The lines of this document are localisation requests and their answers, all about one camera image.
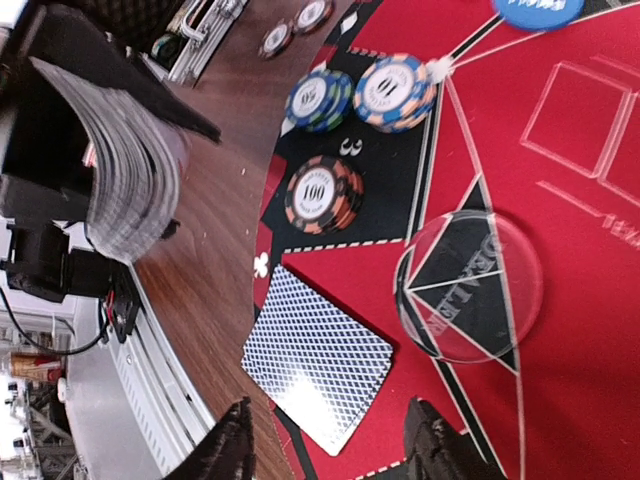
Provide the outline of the white chips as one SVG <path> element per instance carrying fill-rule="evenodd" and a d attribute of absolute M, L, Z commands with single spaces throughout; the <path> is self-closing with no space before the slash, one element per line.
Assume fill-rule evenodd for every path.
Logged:
<path fill-rule="evenodd" d="M 437 86 L 426 65 L 407 53 L 374 62 L 362 74 L 353 108 L 364 122 L 385 133 L 416 127 L 431 111 Z"/>

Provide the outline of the blue small blind button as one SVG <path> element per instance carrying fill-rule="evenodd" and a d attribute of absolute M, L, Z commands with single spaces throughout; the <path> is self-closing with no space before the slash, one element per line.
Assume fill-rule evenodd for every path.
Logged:
<path fill-rule="evenodd" d="M 495 12 L 508 25 L 526 31 L 562 28 L 578 18 L 584 0 L 493 0 Z"/>

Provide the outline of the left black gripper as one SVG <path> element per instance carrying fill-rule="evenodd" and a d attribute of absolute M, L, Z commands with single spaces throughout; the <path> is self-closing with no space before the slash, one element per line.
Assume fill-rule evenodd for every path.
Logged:
<path fill-rule="evenodd" d="M 159 120 L 219 142 L 220 130 L 179 100 L 136 52 L 71 4 L 28 4 L 1 47 L 1 213 L 40 221 L 85 219 L 92 172 L 88 135 L 33 59 L 124 91 Z"/>

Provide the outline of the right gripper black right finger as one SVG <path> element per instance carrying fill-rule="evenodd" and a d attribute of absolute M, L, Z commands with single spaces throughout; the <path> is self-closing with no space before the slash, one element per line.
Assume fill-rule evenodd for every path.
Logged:
<path fill-rule="evenodd" d="M 428 401 L 418 397 L 409 401 L 403 442 L 408 479 L 505 478 Z"/>

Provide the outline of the red black chips seat three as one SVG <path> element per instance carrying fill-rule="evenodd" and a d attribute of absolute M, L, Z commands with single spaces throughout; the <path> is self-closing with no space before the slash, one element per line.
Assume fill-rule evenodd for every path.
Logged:
<path fill-rule="evenodd" d="M 364 200 L 364 180 L 346 160 L 318 155 L 292 175 L 284 209 L 291 225 L 306 234 L 345 230 Z"/>

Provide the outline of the red black chip stack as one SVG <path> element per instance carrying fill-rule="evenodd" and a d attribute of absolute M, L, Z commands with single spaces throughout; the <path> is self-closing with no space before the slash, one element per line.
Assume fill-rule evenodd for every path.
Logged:
<path fill-rule="evenodd" d="M 293 27 L 288 21 L 280 21 L 265 33 L 260 43 L 258 55 L 271 59 L 284 51 L 293 39 Z"/>

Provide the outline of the single red black chip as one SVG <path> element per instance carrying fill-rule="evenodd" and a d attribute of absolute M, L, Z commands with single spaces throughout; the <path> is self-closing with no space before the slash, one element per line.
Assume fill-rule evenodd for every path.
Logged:
<path fill-rule="evenodd" d="M 307 1 L 293 19 L 296 34 L 308 34 L 322 26 L 332 15 L 334 2 L 331 0 Z"/>

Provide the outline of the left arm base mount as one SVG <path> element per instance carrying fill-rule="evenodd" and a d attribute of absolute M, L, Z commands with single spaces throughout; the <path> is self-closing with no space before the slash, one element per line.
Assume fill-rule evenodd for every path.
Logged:
<path fill-rule="evenodd" d="M 128 265 L 71 247 L 69 235 L 54 223 L 8 224 L 6 230 L 10 240 L 1 269 L 9 288 L 53 303 L 68 295 L 102 300 L 118 340 L 133 332 L 142 301 Z"/>

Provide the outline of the green chips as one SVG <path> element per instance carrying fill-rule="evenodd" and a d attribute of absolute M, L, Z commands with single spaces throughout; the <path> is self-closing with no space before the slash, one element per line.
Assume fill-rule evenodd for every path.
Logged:
<path fill-rule="evenodd" d="M 311 133 L 335 129 L 352 107 L 354 84 L 337 70 L 315 70 L 302 77 L 289 93 L 285 118 L 296 128 Z"/>

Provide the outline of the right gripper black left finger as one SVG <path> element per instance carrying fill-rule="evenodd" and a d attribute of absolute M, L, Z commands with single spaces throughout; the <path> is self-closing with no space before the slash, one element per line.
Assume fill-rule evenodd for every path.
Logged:
<path fill-rule="evenodd" d="M 165 480 L 250 480 L 255 475 L 251 399 L 233 403 L 213 429 Z"/>

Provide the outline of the card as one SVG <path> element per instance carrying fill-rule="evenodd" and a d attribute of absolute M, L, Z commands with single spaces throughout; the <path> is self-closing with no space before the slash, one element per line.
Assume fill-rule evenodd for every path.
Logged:
<path fill-rule="evenodd" d="M 278 265 L 241 365 L 295 425 L 336 456 L 381 389 L 392 355 L 391 344 Z"/>

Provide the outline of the blue playing card deck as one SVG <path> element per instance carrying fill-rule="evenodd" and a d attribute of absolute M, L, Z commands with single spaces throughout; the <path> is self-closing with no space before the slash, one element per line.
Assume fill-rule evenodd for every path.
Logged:
<path fill-rule="evenodd" d="M 96 152 L 88 240 L 108 258 L 135 262 L 160 239 L 179 202 L 181 169 L 159 121 L 124 90 L 30 61 L 75 111 Z"/>

